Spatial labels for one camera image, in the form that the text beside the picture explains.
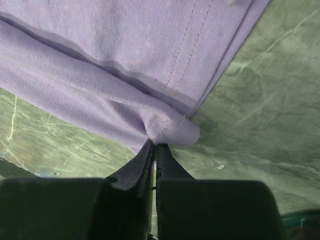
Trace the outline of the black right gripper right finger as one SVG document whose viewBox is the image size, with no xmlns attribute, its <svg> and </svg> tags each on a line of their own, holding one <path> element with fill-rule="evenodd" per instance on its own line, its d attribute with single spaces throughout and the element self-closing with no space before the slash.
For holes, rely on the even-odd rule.
<svg viewBox="0 0 320 240">
<path fill-rule="evenodd" d="M 197 180 L 157 145 L 156 210 L 161 240 L 282 240 L 271 190 L 255 180 Z"/>
</svg>

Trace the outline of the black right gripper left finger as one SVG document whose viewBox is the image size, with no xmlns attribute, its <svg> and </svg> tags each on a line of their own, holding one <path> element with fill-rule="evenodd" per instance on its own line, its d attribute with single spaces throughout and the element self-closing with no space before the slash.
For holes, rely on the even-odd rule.
<svg viewBox="0 0 320 240">
<path fill-rule="evenodd" d="M 153 149 L 105 178 L 7 178 L 0 182 L 3 240 L 146 240 L 151 230 Z"/>
</svg>

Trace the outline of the purple t-shirt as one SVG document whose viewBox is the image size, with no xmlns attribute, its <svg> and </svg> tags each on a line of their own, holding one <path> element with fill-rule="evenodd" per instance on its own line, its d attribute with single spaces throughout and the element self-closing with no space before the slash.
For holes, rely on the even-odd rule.
<svg viewBox="0 0 320 240">
<path fill-rule="evenodd" d="M 137 153 L 189 146 L 189 117 L 266 0 L 3 0 L 0 86 Z"/>
</svg>

